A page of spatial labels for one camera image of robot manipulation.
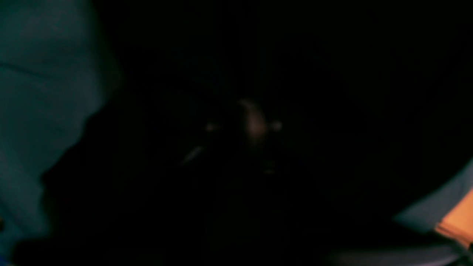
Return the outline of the black t-shirt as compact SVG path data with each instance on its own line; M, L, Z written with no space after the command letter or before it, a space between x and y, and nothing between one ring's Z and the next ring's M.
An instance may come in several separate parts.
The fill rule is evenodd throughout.
M95 0L122 82L16 266L351 266L472 159L471 0Z

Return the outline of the light blue table cloth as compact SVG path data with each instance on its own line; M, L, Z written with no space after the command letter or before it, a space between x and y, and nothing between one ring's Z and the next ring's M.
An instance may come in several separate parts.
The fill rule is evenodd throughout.
M40 176L120 82L91 0L2 0L1 256L45 237Z

